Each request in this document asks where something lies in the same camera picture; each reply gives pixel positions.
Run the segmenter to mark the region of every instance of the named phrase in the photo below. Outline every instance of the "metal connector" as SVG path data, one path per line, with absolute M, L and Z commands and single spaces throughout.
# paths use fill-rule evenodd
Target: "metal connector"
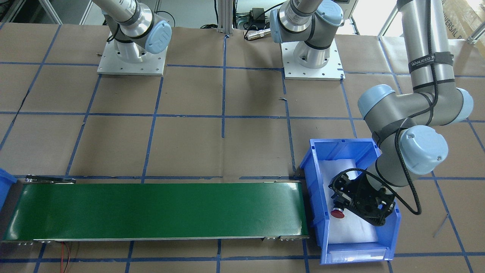
M 271 29 L 258 30 L 256 32 L 248 34 L 247 40 L 252 41 L 252 40 L 264 38 L 266 36 L 271 36 Z

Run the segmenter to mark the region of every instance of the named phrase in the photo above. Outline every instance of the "light blue joint cap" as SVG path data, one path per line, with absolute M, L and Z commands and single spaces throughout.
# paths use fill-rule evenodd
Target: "light blue joint cap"
M 153 26 L 146 39 L 145 49 L 151 54 L 158 54 L 164 51 L 172 38 L 172 27 L 167 21 L 162 20 Z
M 460 114 L 458 114 L 458 116 L 452 122 L 450 122 L 450 124 L 457 123 L 468 118 L 468 116 L 473 111 L 473 98 L 470 95 L 470 93 L 468 93 L 468 91 L 461 88 L 457 88 L 457 89 L 463 95 L 463 106 L 461 106 Z
M 357 102 L 362 117 L 365 118 L 372 107 L 392 93 L 395 93 L 395 91 L 388 85 L 376 85 L 365 91 Z
M 273 41 L 277 44 L 283 43 L 281 39 L 281 30 L 278 22 L 278 10 L 273 9 L 270 13 L 270 29 L 271 29 L 271 37 L 273 37 Z
M 406 167 L 418 175 L 430 173 L 448 156 L 445 138 L 425 125 L 404 130 L 399 146 Z
M 343 11 L 342 8 L 332 0 L 323 0 L 318 6 L 315 15 L 323 19 L 325 22 L 338 27 L 342 23 Z

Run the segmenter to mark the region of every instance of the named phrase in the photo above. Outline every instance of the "black end effector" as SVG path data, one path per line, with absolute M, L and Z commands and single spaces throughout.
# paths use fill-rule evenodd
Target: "black end effector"
M 335 177 L 328 187 L 334 191 L 331 215 L 336 218 L 343 218 L 343 210 L 348 209 L 370 224 L 382 226 L 395 206 L 394 195 L 386 194 L 385 188 L 374 189 L 364 173 L 354 180 L 347 174 Z

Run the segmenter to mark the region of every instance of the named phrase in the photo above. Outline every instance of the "red object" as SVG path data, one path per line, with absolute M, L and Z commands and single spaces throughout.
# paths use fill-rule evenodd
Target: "red object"
M 341 212 L 340 210 L 338 209 L 334 209 L 330 212 L 330 214 L 335 217 L 335 218 L 339 218 L 339 219 L 342 219 L 345 217 L 345 215 L 343 214 L 343 212 Z

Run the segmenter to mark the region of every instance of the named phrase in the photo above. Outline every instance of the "black velcro strap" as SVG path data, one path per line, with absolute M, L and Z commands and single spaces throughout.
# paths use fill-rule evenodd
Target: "black velcro strap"
M 386 139 L 388 136 L 392 135 L 395 133 L 399 128 L 411 128 L 416 123 L 412 119 L 400 119 L 395 122 L 389 123 L 388 125 L 384 126 L 379 132 L 373 132 L 372 133 L 372 138 L 374 139 L 375 143 L 377 143 L 377 146 L 381 146 L 381 143 Z
M 435 52 L 433 54 L 428 54 L 421 58 L 411 61 L 407 66 L 409 68 L 409 73 L 420 69 L 421 67 L 428 66 L 430 64 L 447 64 L 453 65 L 453 54 L 449 51 L 446 52 Z

